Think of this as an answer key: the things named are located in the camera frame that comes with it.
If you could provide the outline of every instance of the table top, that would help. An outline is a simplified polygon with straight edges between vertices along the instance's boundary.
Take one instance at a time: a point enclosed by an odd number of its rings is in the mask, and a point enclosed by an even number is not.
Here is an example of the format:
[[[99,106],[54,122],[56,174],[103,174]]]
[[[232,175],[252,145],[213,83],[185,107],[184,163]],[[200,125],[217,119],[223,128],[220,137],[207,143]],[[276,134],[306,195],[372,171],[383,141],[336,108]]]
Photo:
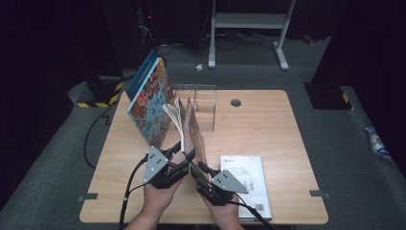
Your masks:
[[[241,106],[231,105],[232,99]],[[83,222],[118,222],[124,191],[135,166],[149,147],[126,114],[130,101],[122,94],[88,194],[80,213]],[[327,210],[308,160],[288,97],[281,90],[217,90],[214,131],[202,131],[208,165],[219,169],[220,155],[260,155],[273,219],[277,224],[323,224]],[[169,130],[162,149],[180,140]],[[174,161],[181,161],[176,154]],[[131,188],[142,184],[144,168],[136,173]],[[131,221],[143,205],[143,189],[128,201],[125,222]],[[213,223],[210,212],[187,175],[161,223]]]

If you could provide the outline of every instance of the white metal stand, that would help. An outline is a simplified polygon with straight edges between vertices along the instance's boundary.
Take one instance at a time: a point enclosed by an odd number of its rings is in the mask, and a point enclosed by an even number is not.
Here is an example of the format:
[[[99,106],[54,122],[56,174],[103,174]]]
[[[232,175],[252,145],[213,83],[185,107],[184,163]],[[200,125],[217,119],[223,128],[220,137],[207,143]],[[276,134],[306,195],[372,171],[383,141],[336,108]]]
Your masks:
[[[295,2],[296,0],[290,0],[287,13],[216,13],[215,0],[213,0],[209,69],[215,69],[215,28],[254,28],[281,30],[280,39],[274,42],[274,46],[281,69],[287,71],[289,67],[282,51],[282,45]]]

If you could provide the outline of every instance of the book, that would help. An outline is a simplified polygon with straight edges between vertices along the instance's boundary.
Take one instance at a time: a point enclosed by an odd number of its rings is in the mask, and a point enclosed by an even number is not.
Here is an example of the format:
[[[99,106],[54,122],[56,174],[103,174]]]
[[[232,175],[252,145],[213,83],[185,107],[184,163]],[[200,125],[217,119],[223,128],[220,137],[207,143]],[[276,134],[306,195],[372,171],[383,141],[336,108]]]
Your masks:
[[[137,72],[135,81],[129,86],[133,97],[127,113],[147,144],[159,149],[170,124],[170,117],[162,110],[162,105],[173,104],[174,94],[164,61],[156,55],[148,56],[146,61],[146,68]]]
[[[222,171],[228,170],[249,190],[249,194],[239,194],[248,206],[255,208],[265,220],[272,219],[260,156],[221,155],[220,168]],[[256,220],[246,208],[241,206],[238,209],[238,216],[241,220]]]
[[[170,116],[179,131],[181,150],[185,153],[190,153],[195,149],[196,156],[193,162],[197,164],[198,161],[202,161],[207,164],[204,140],[196,120],[191,99],[188,98],[186,108],[179,98],[174,100],[173,105],[166,103],[162,108]]]

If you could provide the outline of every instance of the person's right hand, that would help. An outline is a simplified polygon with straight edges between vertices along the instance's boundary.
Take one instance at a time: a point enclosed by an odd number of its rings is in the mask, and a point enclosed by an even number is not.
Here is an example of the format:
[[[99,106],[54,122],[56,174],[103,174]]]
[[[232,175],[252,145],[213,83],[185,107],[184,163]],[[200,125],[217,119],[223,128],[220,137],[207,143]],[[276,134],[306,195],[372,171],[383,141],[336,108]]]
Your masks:
[[[221,230],[244,229],[239,222],[238,205],[226,204],[224,206],[213,206],[213,204],[206,197],[203,195],[201,195],[201,197],[209,208],[215,224],[217,224]],[[234,195],[232,201],[238,202],[238,196]]]

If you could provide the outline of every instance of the qr code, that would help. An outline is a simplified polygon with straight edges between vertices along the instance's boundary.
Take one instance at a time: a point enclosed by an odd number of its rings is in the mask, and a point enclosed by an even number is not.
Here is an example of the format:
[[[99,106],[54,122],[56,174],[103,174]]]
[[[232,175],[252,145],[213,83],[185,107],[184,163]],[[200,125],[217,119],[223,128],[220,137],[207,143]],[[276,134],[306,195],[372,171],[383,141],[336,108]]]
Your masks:
[[[262,212],[264,209],[263,204],[255,204],[255,209],[259,212]]]

